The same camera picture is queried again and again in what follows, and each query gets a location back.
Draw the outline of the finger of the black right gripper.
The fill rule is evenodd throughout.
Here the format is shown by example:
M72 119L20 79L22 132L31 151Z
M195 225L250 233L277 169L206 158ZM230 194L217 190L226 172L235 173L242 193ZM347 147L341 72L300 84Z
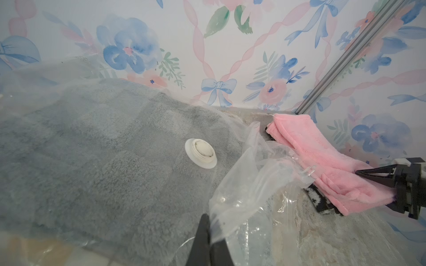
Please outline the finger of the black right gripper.
M388 166L372 168L372 169L357 170L355 174L357 175L379 175L379 174L392 175L394 174L396 168L397 168L397 165L388 165Z
M366 180L370 180L387 187L395 187L396 184L394 175L388 172L376 173L370 171L356 171L355 174L365 178Z

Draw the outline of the clear plastic vacuum bag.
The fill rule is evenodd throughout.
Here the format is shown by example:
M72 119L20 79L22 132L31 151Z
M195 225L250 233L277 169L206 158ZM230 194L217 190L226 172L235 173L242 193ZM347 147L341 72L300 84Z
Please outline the clear plastic vacuum bag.
M119 78L103 77L91 62L78 59L56 64L36 63L18 70L2 68L1 98L4 88L8 85L16 85L19 88L36 86L44 88L74 85L84 80L110 79L118 80ZM183 102L172 96L166 89L153 90ZM189 105L210 108L203 104ZM206 214L210 220L211 241L213 244L221 240L226 241L234 266L273 266L276 263L272 255L274 196L284 187L296 188L310 185L312 170L310 167L301 166L297 155L288 147L265 141L260 133L258 122L244 124L248 126L249 131L243 153L218 184L208 202ZM26 237L6 232L28 239L56 239L112 257L120 264L119 266L135 266L121 262L111 253L99 252L88 244L75 244L54 237ZM188 248L189 251L177 254L175 264L172 266L186 264L195 235L183 243L183 247Z

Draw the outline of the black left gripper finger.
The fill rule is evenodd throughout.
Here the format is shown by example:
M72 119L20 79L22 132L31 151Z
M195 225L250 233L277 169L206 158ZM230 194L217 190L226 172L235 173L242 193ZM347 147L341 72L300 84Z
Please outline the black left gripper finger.
M194 238L186 266L234 266L225 240L212 243L210 236L210 220L203 214Z

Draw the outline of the pink fluffy blanket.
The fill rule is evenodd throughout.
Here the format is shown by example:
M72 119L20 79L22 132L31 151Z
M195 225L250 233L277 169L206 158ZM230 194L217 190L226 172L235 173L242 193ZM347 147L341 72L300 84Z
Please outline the pink fluffy blanket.
M309 115L275 114L266 132L293 149L305 165L316 166L315 186L344 215L392 203L393 188L355 174L370 166L337 151Z

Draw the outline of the black white patterned blanket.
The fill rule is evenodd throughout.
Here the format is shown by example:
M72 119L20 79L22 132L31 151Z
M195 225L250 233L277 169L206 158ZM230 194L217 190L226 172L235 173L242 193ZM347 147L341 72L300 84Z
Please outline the black white patterned blanket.
M265 127L265 133L272 141L277 141L278 143L284 144L293 149L292 145L283 139L280 132L273 126L272 123ZM304 192L313 204L317 213L321 215L337 214L343 217L343 214L338 210L338 208L335 207L314 184L304 188Z

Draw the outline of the grey fluffy blanket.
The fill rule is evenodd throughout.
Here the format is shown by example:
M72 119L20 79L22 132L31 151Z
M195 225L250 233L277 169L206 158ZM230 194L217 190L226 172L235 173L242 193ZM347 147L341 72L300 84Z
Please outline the grey fluffy blanket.
M88 244L135 266L172 266L249 128L124 80L19 88L1 98L1 229ZM215 150L204 169L188 139Z

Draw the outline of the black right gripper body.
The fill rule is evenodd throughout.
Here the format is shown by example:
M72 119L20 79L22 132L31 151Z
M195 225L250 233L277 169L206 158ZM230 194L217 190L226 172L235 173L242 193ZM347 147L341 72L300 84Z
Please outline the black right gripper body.
M397 196L387 205L392 211L407 213L411 219L420 218L421 208L426 206L426 162L420 157L397 158L393 172Z

